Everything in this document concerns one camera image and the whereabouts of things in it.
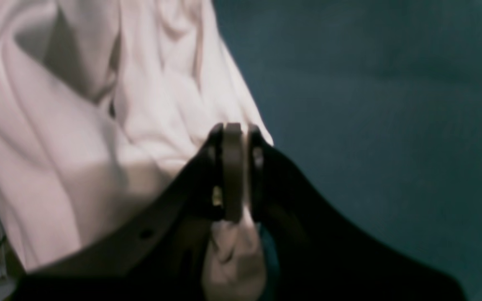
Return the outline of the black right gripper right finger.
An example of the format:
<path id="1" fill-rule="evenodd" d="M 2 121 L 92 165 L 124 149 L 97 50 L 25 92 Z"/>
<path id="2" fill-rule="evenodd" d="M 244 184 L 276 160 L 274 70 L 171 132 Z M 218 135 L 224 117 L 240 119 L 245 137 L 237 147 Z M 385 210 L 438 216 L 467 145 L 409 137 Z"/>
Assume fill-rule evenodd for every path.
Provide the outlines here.
<path id="1" fill-rule="evenodd" d="M 460 284 L 340 214 L 249 126 L 252 214 L 279 258 L 278 301 L 464 301 Z"/>

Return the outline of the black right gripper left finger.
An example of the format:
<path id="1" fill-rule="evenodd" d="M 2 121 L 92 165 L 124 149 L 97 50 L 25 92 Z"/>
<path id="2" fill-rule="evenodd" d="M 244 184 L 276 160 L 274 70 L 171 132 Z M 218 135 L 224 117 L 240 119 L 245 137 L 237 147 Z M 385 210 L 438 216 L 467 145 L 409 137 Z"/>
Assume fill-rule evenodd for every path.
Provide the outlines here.
<path id="1" fill-rule="evenodd" d="M 23 278 L 14 301 L 202 301 L 212 224 L 243 213 L 243 138 L 218 124 L 153 204 L 103 240 Z"/>

